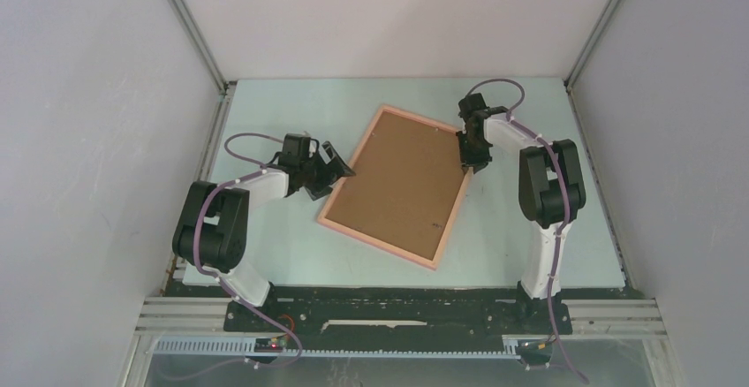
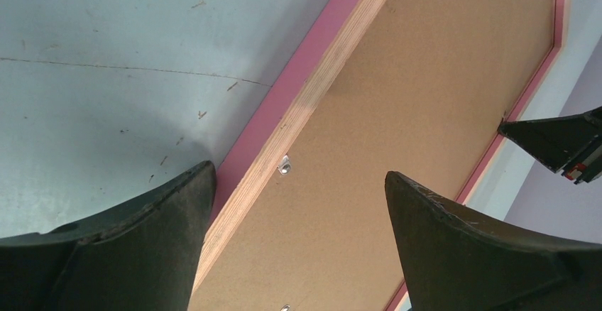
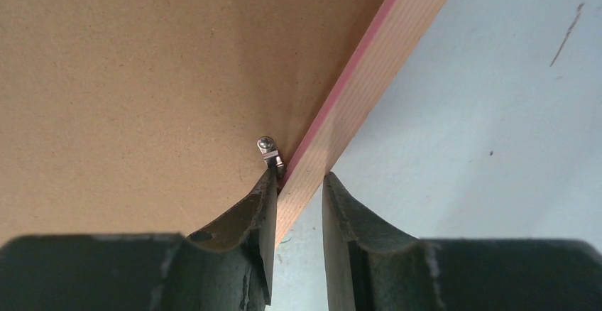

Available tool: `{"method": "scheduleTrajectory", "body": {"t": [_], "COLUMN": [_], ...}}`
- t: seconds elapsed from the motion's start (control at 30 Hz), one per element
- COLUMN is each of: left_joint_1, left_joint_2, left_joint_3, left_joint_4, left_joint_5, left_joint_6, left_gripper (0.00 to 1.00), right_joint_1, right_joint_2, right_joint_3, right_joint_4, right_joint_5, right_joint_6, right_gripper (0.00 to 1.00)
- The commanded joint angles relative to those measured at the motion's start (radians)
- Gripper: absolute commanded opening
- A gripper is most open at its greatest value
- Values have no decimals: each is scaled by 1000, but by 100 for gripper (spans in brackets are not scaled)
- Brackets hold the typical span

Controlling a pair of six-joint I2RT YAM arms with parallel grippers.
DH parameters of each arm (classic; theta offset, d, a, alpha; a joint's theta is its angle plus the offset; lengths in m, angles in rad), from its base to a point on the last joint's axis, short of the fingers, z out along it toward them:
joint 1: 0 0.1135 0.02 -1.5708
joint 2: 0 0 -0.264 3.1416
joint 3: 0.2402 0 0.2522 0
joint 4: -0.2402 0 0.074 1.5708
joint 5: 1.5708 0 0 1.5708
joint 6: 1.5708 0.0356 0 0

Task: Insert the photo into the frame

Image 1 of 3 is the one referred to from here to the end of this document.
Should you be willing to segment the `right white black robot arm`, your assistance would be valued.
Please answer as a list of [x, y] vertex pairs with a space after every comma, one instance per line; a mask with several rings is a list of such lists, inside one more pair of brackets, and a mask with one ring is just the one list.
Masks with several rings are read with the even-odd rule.
[[520, 285], [529, 298], [513, 309], [517, 326], [536, 332], [549, 320], [541, 301], [558, 294], [564, 242], [578, 212], [585, 207], [586, 189], [577, 146], [572, 140], [548, 142], [522, 125], [503, 106], [489, 107], [481, 94], [458, 102], [464, 127], [457, 133], [461, 166], [480, 171], [499, 147], [518, 160], [518, 203], [534, 224], [532, 245]]

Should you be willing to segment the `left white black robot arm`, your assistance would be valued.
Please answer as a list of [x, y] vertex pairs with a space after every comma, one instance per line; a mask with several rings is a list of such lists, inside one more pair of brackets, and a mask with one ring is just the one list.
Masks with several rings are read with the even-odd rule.
[[244, 260], [250, 215], [300, 190], [319, 200], [356, 174], [328, 141], [288, 133], [279, 143], [268, 162], [256, 162], [255, 172], [219, 184], [192, 182], [172, 239], [173, 254], [247, 305], [246, 320], [262, 331], [276, 326], [279, 307], [268, 300], [270, 281]]

